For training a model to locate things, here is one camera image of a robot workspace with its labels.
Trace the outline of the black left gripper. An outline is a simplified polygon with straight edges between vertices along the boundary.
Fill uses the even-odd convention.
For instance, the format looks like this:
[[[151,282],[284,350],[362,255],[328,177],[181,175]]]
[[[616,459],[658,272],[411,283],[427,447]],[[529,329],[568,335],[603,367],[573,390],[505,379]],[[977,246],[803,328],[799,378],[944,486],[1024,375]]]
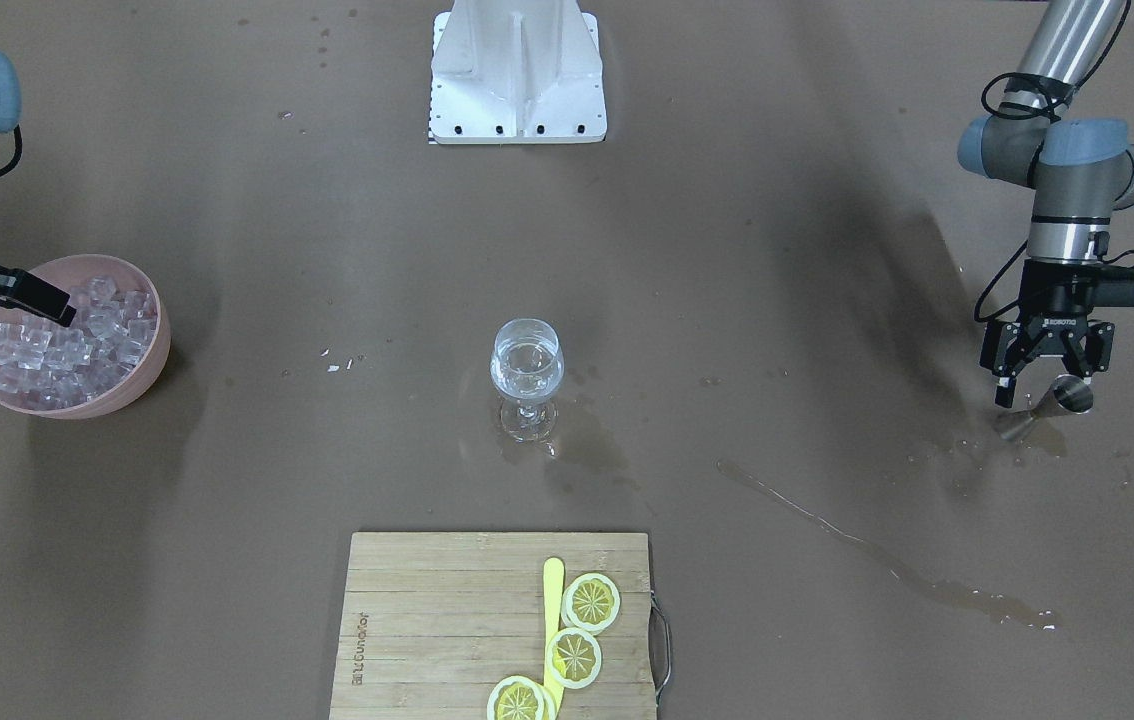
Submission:
[[[1107,372],[1114,323],[1091,322],[1092,279],[1101,266],[1029,260],[1021,272],[1018,320],[985,323],[979,364],[996,379],[995,404],[1012,409],[1019,373],[1041,356],[1061,357],[1067,373]]]

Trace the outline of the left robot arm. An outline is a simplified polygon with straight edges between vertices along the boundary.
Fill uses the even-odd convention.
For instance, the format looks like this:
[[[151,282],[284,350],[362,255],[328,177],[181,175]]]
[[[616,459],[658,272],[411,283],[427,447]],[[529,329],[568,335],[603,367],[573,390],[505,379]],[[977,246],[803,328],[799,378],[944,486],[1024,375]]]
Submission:
[[[971,173],[1034,193],[1027,240],[1009,259],[1019,290],[984,313],[980,365],[997,382],[995,403],[1010,409],[1019,374],[1035,359],[1060,359],[1084,386],[1110,365],[1115,329],[1101,307],[1134,307],[1134,263],[1108,252],[1112,217],[1134,207],[1134,143],[1117,118],[1067,117],[1128,18],[1128,1],[1051,1],[1018,69],[991,81],[957,146]]]

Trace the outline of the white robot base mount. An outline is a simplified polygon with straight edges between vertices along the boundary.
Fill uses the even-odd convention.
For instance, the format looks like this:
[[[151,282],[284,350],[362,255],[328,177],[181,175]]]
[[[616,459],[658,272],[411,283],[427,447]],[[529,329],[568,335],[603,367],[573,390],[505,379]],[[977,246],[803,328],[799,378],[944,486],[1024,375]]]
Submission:
[[[435,145],[599,143],[608,135],[594,14],[576,1],[456,1],[431,28]]]

